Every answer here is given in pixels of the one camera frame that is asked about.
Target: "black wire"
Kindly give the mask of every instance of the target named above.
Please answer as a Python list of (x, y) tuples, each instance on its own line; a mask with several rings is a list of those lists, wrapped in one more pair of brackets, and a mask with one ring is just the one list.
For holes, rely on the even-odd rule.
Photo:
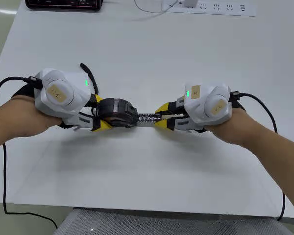
[(79, 65), (84, 70), (84, 72), (88, 74), (88, 77), (90, 78), (90, 80), (93, 84), (95, 94), (99, 94), (99, 89), (98, 89), (98, 86), (95, 81), (95, 77), (94, 77), (93, 73), (90, 71), (90, 69), (84, 63), (80, 63)]
[[(1, 86), (7, 82), (7, 81), (11, 81), (11, 80), (20, 80), (20, 81), (24, 81), (24, 82), (27, 82), (28, 79), (27, 78), (24, 78), (24, 77), (8, 77), (4, 80), (2, 80), (0, 82), (0, 88)], [(8, 212), (7, 211), (7, 208), (6, 208), (6, 191), (7, 191), (7, 177), (6, 177), (6, 165), (7, 165), (7, 153), (6, 153), (6, 145), (5, 143), (2, 144), (2, 147), (3, 147), (3, 200), (2, 200), (2, 203), (3, 203), (3, 210), (4, 210), (4, 213), (5, 214), (30, 214), (30, 215), (33, 215), (33, 216), (37, 216), (37, 217), (40, 217), (40, 218), (43, 218), (43, 219), (47, 219), (49, 221), (51, 221), (54, 226), (56, 227), (56, 229), (58, 229), (58, 226), (57, 224), (50, 218), (46, 217), (46, 216), (43, 216), (43, 215), (40, 215), (40, 214), (36, 214), (36, 213), (31, 213), (31, 212)]]
[[(268, 113), (268, 115), (271, 118), (272, 124), (273, 124), (273, 128), (274, 128), (274, 132), (278, 133), (278, 129), (276, 127), (276, 123), (274, 120), (273, 115), (271, 114), (270, 110), (266, 107), (266, 105), (256, 96), (252, 95), (252, 94), (248, 94), (248, 93), (239, 93), (239, 97), (243, 97), (243, 96), (248, 96), (250, 98), (253, 98), (254, 100), (256, 100), (264, 109), (265, 111)], [(285, 193), (282, 192), (282, 210), (281, 210), (281, 214), (280, 216), (277, 218), (277, 221), (280, 221), (284, 215), (284, 210), (285, 210)]]

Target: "power strip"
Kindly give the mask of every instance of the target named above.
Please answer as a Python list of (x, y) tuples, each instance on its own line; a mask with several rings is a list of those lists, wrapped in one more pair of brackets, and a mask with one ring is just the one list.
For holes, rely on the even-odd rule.
[[(172, 0), (163, 0), (162, 10), (166, 10), (172, 4)], [(196, 7), (185, 7), (184, 0), (179, 0), (168, 12), (198, 13), (232, 16), (256, 16), (256, 5), (247, 2), (227, 1), (198, 1)]]

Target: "tan label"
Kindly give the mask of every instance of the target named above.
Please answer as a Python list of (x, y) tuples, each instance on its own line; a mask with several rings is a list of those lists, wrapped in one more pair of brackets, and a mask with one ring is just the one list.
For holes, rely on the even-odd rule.
[(200, 86), (192, 86), (191, 99), (198, 99), (200, 97)]
[(60, 103), (67, 98), (67, 96), (56, 85), (49, 87), (47, 92)]
[(221, 109), (224, 108), (224, 106), (226, 105), (225, 101), (223, 99), (220, 99), (216, 105), (210, 110), (210, 112), (213, 114), (213, 115), (217, 115)]

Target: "gray floor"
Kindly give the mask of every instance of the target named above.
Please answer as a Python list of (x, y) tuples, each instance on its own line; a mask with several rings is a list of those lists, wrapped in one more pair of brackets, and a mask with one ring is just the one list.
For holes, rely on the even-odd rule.
[[(21, 0), (0, 0), (0, 53), (6, 36), (13, 23), (17, 8)], [(69, 207), (34, 206), (34, 205), (8, 205), (10, 211), (36, 212), (52, 217), (60, 224), (71, 211)], [(284, 219), (284, 224), (294, 233), (294, 219)], [(4, 215), (0, 204), (0, 235), (49, 235), (54, 227), (48, 221), (30, 215)]]

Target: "white tabletop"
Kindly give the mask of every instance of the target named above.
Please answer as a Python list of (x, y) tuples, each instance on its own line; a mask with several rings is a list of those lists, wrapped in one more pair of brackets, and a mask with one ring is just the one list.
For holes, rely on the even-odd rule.
[[(259, 96), (294, 141), (294, 1), (257, 1), (256, 17), (139, 11), (107, 1), (98, 13), (30, 11), (22, 3), (0, 57), (0, 81), (87, 64), (102, 97), (140, 113), (183, 94), (186, 81)], [(22, 84), (5, 84), (1, 103)], [(260, 105), (248, 113), (271, 128)], [(257, 158), (211, 133), (155, 128), (79, 133), (53, 127), (8, 148), (8, 202), (278, 216), (281, 190)], [(2, 198), (0, 149), (0, 201)], [(287, 200), (285, 216), (294, 217)]]

